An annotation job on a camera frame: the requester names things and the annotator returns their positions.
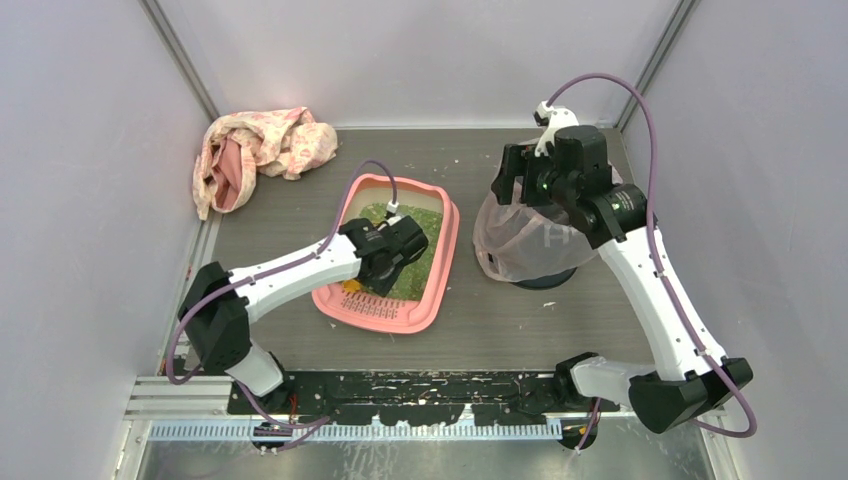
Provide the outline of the pink litter box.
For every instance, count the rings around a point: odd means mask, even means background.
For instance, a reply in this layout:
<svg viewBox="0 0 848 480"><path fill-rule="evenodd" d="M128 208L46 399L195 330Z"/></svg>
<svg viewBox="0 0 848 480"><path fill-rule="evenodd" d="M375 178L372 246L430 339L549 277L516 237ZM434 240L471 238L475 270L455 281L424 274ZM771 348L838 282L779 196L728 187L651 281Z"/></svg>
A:
<svg viewBox="0 0 848 480"><path fill-rule="evenodd" d="M428 248L434 260L422 298L400 300L364 291L348 292L340 283L322 286L311 297L320 312L336 321L379 333L414 334L429 327L437 316L453 263L460 215L444 189L405 177L398 177L396 183L402 206L422 208L442 216L439 235Z"/></svg>

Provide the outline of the pink plastic trash bag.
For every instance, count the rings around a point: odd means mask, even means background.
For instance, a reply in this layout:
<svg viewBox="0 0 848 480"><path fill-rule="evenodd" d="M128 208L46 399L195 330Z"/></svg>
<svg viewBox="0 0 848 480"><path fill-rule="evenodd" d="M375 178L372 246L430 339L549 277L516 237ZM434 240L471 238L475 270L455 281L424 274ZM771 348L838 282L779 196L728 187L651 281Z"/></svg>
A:
<svg viewBox="0 0 848 480"><path fill-rule="evenodd" d="M486 276L513 284L579 268L597 257L561 207L522 205L520 193L515 183L512 202L498 205L489 191L478 211L472 244Z"/></svg>

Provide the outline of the dark round trash bin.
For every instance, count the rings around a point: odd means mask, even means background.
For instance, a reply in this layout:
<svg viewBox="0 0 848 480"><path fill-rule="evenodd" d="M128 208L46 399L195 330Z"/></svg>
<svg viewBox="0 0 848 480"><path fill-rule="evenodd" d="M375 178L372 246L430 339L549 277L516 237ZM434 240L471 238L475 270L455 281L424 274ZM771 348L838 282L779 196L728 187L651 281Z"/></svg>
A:
<svg viewBox="0 0 848 480"><path fill-rule="evenodd" d="M513 285L533 291L549 290L557 288L569 281L576 273L577 268L563 270L556 274L540 276L534 279L513 282Z"/></svg>

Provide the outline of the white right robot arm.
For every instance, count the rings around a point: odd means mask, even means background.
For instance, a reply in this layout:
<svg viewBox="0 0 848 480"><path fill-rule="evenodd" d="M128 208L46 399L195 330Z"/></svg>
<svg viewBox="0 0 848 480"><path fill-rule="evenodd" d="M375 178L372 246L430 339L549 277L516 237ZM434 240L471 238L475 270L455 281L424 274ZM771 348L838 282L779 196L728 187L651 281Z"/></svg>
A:
<svg viewBox="0 0 848 480"><path fill-rule="evenodd" d="M727 356L694 311L646 195L614 180L605 136L596 127L563 127L549 141L505 145L491 191L500 205L563 208L615 275L648 340L649 365L595 352L560 362L555 385L565 402L604 399L664 433L697 422L752 380L748 361Z"/></svg>

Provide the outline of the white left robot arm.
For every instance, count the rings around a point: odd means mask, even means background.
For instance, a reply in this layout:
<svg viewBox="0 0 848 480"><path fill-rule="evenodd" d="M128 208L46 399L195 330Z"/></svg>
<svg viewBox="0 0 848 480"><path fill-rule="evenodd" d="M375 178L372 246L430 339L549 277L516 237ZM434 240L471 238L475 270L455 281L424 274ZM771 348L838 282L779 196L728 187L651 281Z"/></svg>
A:
<svg viewBox="0 0 848 480"><path fill-rule="evenodd" d="M413 218L395 215L378 224L354 218L326 239L262 264L226 271L212 262L198 271L184 299L182 331L204 372L228 375L254 397L267 397L282 388L286 375L253 340L254 323L294 299L347 280L385 296L428 247Z"/></svg>

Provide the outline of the green cat litter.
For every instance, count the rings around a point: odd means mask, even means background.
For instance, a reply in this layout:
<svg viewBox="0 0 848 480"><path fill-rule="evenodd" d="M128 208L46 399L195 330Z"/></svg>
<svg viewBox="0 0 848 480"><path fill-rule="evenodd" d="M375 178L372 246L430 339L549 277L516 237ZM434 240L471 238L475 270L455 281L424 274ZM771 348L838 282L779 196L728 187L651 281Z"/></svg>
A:
<svg viewBox="0 0 848 480"><path fill-rule="evenodd" d="M436 211L415 206L400 205L399 211L404 215L411 216L422 227L424 234L429 240L429 246L416 262L404 268L394 287L386 297L403 301L419 301L423 297L423 292L429 279L435 249L438 245L443 215ZM354 220L356 218L366 218L375 225L379 225L384 218L385 212L386 205L377 203L368 205L358 216L345 222L340 227L339 232L347 236L354 246ZM362 290L374 294L363 285Z"/></svg>

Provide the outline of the orange litter scoop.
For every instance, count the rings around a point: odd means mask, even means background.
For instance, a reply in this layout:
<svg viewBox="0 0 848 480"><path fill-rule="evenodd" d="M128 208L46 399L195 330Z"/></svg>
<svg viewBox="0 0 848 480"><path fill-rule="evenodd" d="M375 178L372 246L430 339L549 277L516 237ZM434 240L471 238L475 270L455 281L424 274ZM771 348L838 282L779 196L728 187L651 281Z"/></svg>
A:
<svg viewBox="0 0 848 480"><path fill-rule="evenodd" d="M341 283L341 287L346 293L357 293L362 290L362 284L356 279L345 280Z"/></svg>

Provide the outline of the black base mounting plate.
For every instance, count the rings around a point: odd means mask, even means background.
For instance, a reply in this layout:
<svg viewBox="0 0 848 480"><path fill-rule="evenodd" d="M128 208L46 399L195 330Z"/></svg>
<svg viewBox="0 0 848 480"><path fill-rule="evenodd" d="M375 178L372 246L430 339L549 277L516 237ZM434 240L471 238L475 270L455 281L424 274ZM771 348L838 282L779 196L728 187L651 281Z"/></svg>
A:
<svg viewBox="0 0 848 480"><path fill-rule="evenodd" d="M301 422L336 425L453 425L469 410L476 426L537 425L560 414L588 414L547 371L290 371L284 399L264 410Z"/></svg>

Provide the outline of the pink floral cloth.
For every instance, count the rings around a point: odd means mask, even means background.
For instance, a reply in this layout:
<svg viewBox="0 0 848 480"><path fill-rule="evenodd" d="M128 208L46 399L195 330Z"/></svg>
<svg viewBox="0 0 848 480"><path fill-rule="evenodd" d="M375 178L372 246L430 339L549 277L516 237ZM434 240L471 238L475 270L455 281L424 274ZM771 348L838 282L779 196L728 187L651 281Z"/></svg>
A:
<svg viewBox="0 0 848 480"><path fill-rule="evenodd" d="M338 146L336 130L303 106L217 118L194 161L192 196L199 219L243 207L260 175L298 180L332 160Z"/></svg>

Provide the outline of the aluminium front rail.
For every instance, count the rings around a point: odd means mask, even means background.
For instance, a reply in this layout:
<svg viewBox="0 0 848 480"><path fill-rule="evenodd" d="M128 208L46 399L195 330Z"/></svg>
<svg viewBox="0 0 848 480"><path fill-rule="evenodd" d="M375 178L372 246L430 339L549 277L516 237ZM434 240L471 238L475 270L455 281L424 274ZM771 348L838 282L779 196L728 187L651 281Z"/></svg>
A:
<svg viewBox="0 0 848 480"><path fill-rule="evenodd" d="M118 479L735 479L727 443L566 403L549 372L299 371L272 420L225 377L136 381Z"/></svg>

